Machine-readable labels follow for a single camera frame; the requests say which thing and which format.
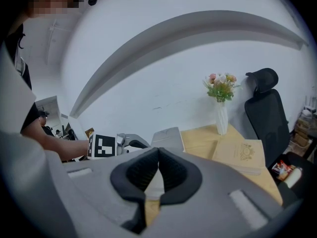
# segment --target flower vase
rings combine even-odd
[[[219,135],[227,134],[228,113],[225,102],[216,102],[216,125]]]

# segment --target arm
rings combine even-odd
[[[21,134],[40,143],[45,150],[58,153],[62,161],[71,160],[87,154],[88,140],[68,141],[48,136],[36,119],[21,131]]]

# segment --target chair backrest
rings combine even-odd
[[[269,167],[287,148],[290,140],[289,129],[281,97],[275,89],[278,82],[276,72],[265,68],[247,73],[255,79],[257,87],[253,98],[245,102],[245,111],[250,123],[263,143],[265,163]]]

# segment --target book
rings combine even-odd
[[[213,161],[226,164],[249,175],[259,175],[265,168],[264,150],[261,140],[219,140]]]

